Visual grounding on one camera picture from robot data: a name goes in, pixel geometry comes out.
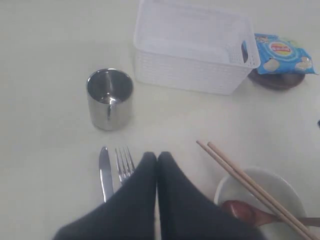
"spoon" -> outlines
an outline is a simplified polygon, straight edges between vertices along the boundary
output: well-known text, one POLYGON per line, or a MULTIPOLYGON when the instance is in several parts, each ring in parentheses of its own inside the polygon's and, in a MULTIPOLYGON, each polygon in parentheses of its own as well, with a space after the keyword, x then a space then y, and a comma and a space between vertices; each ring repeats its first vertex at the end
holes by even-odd
MULTIPOLYGON (((255 227, 282 222, 276 215, 262 211, 242 201, 225 201, 221 207, 235 218, 255 227)), ((297 219, 303 225, 320 227, 320 218, 299 217, 297 219)))

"snack package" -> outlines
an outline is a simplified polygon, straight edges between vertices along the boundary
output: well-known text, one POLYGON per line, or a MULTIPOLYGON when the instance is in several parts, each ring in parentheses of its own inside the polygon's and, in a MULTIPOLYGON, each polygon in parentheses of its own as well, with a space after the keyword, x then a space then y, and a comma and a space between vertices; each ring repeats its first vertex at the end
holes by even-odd
POLYGON ((259 74, 316 74, 310 55, 295 41, 255 34, 260 55, 259 74))

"tabletop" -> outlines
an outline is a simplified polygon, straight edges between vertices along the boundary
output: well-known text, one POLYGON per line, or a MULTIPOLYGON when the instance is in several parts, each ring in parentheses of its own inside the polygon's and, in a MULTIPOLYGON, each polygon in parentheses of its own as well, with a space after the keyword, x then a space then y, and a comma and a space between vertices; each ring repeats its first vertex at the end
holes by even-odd
MULTIPOLYGON (((320 2, 202 0, 248 15, 256 33, 300 42, 320 70, 320 2)), ((103 201, 98 157, 129 146, 170 151, 209 199, 226 175, 197 144, 212 141, 242 168, 287 180, 310 217, 320 217, 320 78, 272 91, 243 81, 231 96, 139 83, 133 34, 138 0, 0 1, 0 237, 51 239, 103 201), (134 80, 133 116, 117 131, 93 127, 85 83, 116 68, 134 80)))

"metal cup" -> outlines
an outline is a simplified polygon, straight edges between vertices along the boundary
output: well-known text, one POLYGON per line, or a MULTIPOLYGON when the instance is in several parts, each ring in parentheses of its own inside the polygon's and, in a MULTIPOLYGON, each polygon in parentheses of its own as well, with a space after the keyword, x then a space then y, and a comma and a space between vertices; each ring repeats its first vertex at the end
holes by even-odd
POLYGON ((134 84, 123 71, 113 68, 94 72, 86 82, 92 123, 103 130, 126 125, 132 114, 134 84))

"butter knife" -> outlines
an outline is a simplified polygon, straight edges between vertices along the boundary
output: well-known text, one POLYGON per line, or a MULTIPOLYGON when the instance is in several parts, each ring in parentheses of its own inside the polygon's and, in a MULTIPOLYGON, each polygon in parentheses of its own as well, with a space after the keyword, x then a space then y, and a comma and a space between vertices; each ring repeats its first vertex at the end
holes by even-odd
POLYGON ((106 146, 104 146, 100 152, 99 171, 103 200, 106 202, 114 194, 109 151, 106 146))

